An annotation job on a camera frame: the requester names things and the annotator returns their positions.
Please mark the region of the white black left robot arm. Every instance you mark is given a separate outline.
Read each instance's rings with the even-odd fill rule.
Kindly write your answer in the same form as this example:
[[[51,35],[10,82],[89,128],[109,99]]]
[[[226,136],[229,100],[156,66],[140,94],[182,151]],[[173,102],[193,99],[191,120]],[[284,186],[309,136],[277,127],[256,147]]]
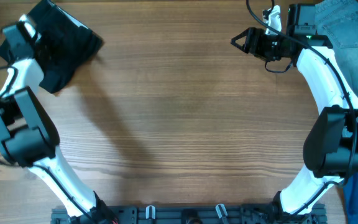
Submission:
[[[44,79],[34,59],[5,67],[0,91],[0,165],[20,167],[38,176],[66,208],[70,223],[108,219],[103,201],[84,184],[64,158],[58,131],[36,94]]]

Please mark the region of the black shorts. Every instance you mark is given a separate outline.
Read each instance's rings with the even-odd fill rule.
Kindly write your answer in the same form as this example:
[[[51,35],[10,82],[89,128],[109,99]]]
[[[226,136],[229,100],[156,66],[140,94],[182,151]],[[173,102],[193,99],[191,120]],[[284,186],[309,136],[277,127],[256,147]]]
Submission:
[[[35,22],[39,38],[31,57],[44,73],[40,87],[56,93],[98,52],[103,39],[51,1],[40,1],[27,15]]]

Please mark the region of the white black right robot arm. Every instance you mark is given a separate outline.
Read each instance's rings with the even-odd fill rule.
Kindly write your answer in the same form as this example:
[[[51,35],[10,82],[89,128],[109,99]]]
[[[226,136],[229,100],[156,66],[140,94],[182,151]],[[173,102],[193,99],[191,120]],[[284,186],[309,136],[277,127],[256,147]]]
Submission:
[[[330,187],[343,187],[358,173],[358,96],[340,71],[325,35],[273,35],[250,27],[231,44],[266,63],[289,58],[310,88],[318,119],[303,145],[304,165],[277,194],[270,212],[275,220],[309,214]]]

